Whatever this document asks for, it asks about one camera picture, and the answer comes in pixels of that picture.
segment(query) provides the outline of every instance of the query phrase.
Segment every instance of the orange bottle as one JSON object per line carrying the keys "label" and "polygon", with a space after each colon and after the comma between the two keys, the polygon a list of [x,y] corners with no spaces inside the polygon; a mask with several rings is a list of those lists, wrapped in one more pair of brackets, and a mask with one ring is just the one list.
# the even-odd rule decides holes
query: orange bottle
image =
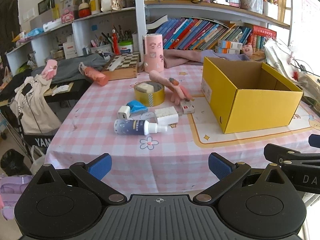
{"label": "orange bottle", "polygon": [[85,66],[82,62],[79,65],[79,71],[82,75],[87,76],[88,78],[90,78],[91,80],[93,80],[101,86],[105,86],[109,81],[106,75],[104,75],[98,70],[95,70],[92,67]]}

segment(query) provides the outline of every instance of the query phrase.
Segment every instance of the yellow box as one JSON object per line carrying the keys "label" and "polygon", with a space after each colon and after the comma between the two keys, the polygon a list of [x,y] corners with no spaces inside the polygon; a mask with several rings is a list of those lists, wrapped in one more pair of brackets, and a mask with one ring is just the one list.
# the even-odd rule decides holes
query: yellow box
{"label": "yellow box", "polygon": [[204,58],[201,90],[224,133],[289,125],[303,92],[265,63]]}

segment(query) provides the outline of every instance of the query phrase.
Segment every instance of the blue sticker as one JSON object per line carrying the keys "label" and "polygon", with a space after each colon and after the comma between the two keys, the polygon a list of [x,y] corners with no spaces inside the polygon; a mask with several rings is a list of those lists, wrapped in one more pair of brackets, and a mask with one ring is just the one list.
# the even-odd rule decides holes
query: blue sticker
{"label": "blue sticker", "polygon": [[98,25],[92,25],[92,26],[91,26],[91,30],[92,30],[92,31],[98,30]]}

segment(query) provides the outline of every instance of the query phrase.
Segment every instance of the pink thermos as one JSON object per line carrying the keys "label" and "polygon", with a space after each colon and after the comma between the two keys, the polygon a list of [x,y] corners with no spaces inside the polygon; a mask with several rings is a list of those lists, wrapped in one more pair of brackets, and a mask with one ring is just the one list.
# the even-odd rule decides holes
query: pink thermos
{"label": "pink thermos", "polygon": [[151,70],[161,72],[164,70],[163,44],[161,34],[147,34],[144,39],[144,70],[149,73]]}

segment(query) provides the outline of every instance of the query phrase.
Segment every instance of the yellow tape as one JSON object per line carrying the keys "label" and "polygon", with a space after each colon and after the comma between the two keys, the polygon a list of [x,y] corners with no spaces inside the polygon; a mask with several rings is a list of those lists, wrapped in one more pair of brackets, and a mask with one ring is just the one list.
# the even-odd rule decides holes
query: yellow tape
{"label": "yellow tape", "polygon": [[[137,90],[137,86],[141,83],[147,83],[154,87],[154,93],[143,93]],[[146,107],[158,106],[164,102],[164,86],[153,81],[144,81],[134,86],[134,94],[137,101]]]}

